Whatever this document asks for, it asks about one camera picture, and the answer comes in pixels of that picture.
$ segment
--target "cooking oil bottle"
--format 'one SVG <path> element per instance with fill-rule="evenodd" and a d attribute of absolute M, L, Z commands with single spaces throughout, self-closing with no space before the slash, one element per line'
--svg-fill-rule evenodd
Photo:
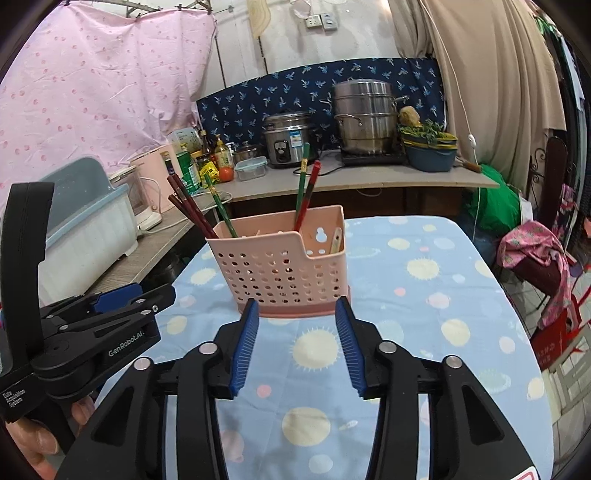
<path fill-rule="evenodd" d="M 216 154 L 217 168 L 221 169 L 224 167 L 232 168 L 232 153 L 228 146 L 223 142 L 219 135 L 217 136 L 217 143 L 214 153 Z"/>

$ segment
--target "green chopstick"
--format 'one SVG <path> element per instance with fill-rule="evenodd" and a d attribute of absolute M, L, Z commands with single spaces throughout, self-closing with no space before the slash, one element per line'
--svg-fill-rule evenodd
<path fill-rule="evenodd" d="M 295 201 L 295 212 L 300 211 L 301 201 L 304 199 L 304 186 L 306 185 L 306 172 L 308 171 L 308 155 L 310 155 L 310 144 L 304 143 L 304 154 L 301 158 L 300 166 L 300 186 L 297 189 L 297 200 Z"/>
<path fill-rule="evenodd" d="M 217 211 L 220 212 L 220 215 L 222 215 L 223 221 L 226 222 L 226 226 L 228 227 L 228 230 L 230 230 L 232 237 L 238 238 L 238 234 L 236 233 L 236 231 L 234 230 L 234 227 L 232 226 L 232 222 L 230 221 L 230 218 L 228 217 L 228 213 L 222 205 L 222 201 L 220 200 L 220 196 L 217 194 L 217 190 L 213 186 L 212 179 L 209 178 L 209 175 L 207 173 L 204 175 L 204 177 L 205 177 L 205 181 L 207 182 L 207 186 L 209 187 L 209 192 L 211 192 L 213 200 L 214 200 L 214 202 L 216 202 Z"/>

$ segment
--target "rice cooker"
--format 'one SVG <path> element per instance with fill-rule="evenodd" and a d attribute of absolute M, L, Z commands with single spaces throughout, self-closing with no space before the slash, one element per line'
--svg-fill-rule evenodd
<path fill-rule="evenodd" d="M 301 163 L 304 143 L 310 144 L 308 160 L 317 158 L 313 125 L 307 112 L 279 113 L 265 118 L 265 139 L 269 165 L 273 168 L 293 167 Z"/>

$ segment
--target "red chopstick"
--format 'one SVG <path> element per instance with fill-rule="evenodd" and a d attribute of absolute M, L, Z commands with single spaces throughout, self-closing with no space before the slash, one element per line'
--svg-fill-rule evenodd
<path fill-rule="evenodd" d="M 209 225 L 209 222 L 203 216 L 201 210 L 199 210 L 199 207 L 197 207 L 197 204 L 187 192 L 187 189 L 183 185 L 183 182 L 178 177 L 178 175 L 176 173 L 174 173 L 173 175 L 169 175 L 167 177 L 167 180 L 168 183 L 170 183 L 170 186 L 177 194 L 182 207 L 184 207 L 185 212 L 183 212 L 183 214 L 185 214 L 185 216 L 189 220 L 191 220 L 195 225 L 197 225 L 200 228 L 205 238 L 217 238 L 216 232 L 213 231 L 213 228 Z"/>
<path fill-rule="evenodd" d="M 310 174 L 310 180 L 308 181 L 308 186 L 306 187 L 306 193 L 304 194 L 304 199 L 301 201 L 300 211 L 298 212 L 297 218 L 295 219 L 295 227 L 294 230 L 298 232 L 301 228 L 301 224 L 304 222 L 304 217 L 306 216 L 306 210 L 310 205 L 310 199 L 312 198 L 312 192 L 314 191 L 314 185 L 316 185 L 316 180 L 318 179 L 318 174 L 320 173 L 320 161 L 316 160 L 314 162 L 314 167 L 312 167 L 312 173 Z"/>
<path fill-rule="evenodd" d="M 188 211 L 185 210 L 185 207 L 176 195 L 168 195 L 168 201 L 172 203 L 177 208 L 177 210 L 179 210 L 185 217 L 187 217 L 190 220 Z"/>

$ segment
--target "electrical outlet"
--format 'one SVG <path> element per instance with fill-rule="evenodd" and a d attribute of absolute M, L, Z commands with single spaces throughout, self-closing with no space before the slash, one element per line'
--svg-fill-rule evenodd
<path fill-rule="evenodd" d="M 306 27 L 307 28 L 316 28 L 322 26 L 322 20 L 320 19 L 320 15 L 310 15 L 306 18 Z"/>
<path fill-rule="evenodd" d="M 320 16 L 322 17 L 322 26 L 325 30 L 336 30 L 339 28 L 333 14 L 320 14 Z"/>

